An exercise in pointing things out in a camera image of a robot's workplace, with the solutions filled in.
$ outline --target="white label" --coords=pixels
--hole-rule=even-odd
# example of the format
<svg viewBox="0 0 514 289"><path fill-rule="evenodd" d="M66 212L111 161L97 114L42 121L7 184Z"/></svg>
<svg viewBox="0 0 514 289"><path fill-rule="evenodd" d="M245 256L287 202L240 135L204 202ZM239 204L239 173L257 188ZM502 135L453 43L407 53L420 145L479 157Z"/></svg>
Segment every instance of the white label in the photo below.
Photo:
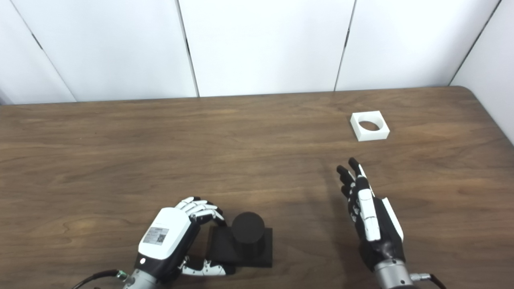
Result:
<svg viewBox="0 0 514 289"><path fill-rule="evenodd" d="M166 235L168 234L169 229L151 227L148 230L146 236L144 236L143 243L154 244L154 245L162 245Z"/></svg>

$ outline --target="round hole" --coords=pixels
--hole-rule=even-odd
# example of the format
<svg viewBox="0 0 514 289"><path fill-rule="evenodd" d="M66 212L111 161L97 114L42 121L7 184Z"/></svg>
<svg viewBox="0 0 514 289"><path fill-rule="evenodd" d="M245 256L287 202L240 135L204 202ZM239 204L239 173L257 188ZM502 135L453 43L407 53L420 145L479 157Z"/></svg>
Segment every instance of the round hole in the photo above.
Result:
<svg viewBox="0 0 514 289"><path fill-rule="evenodd" d="M359 125L365 129L367 129L368 131L378 131L380 130L380 128L378 127L378 125L370 122L370 121L361 121L359 123Z"/></svg>
<svg viewBox="0 0 514 289"><path fill-rule="evenodd" d="M380 130L384 127L384 121L382 120L382 118L380 118L376 114L360 115L359 118L357 119L357 121L359 122L359 125L361 125L361 123L363 123L363 122L371 122L372 124L374 124L378 127L378 130Z"/></svg>

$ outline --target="black cable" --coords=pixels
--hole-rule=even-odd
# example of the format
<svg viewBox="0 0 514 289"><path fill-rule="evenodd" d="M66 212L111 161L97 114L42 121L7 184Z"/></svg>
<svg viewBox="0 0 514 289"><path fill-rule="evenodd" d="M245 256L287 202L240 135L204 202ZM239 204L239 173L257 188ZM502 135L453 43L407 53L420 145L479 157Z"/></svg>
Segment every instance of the black cable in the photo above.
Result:
<svg viewBox="0 0 514 289"><path fill-rule="evenodd" d="M77 285L73 286L73 288L71 288L71 289L78 289L78 288L82 287L82 285L84 285L88 282L91 282L95 279L98 279L98 278L116 277L116 275L118 275L119 272L120 272L119 270L107 270L107 271L95 273L95 274L87 277L86 279L80 281Z"/></svg>
<svg viewBox="0 0 514 289"><path fill-rule="evenodd" d="M434 282L434 284L437 285L437 287L441 289L446 289L446 286L434 274L430 274L430 281Z"/></svg>

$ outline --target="wood grain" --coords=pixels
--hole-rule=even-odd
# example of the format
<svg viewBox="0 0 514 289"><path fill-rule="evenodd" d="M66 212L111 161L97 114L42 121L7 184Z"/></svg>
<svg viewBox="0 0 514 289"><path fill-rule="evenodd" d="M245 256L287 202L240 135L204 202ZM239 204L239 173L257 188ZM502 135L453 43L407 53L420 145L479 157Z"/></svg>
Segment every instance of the wood grain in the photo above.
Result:
<svg viewBox="0 0 514 289"><path fill-rule="evenodd" d="M359 143L351 113L372 110L391 133ZM395 208L410 271L511 287L514 150L462 87L2 106L0 287L131 271L158 210L197 195L260 214L274 266L173 288L376 288L335 171L351 156Z"/></svg>

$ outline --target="black block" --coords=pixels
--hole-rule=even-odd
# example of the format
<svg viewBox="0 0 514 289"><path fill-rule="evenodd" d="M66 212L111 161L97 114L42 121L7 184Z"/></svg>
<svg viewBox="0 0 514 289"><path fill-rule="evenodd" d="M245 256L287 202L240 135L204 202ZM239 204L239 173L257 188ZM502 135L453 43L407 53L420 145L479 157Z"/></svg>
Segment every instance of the black block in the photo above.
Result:
<svg viewBox="0 0 514 289"><path fill-rule="evenodd" d="M208 259L236 267L272 267L272 235L259 215L242 213L232 227L211 227Z"/></svg>

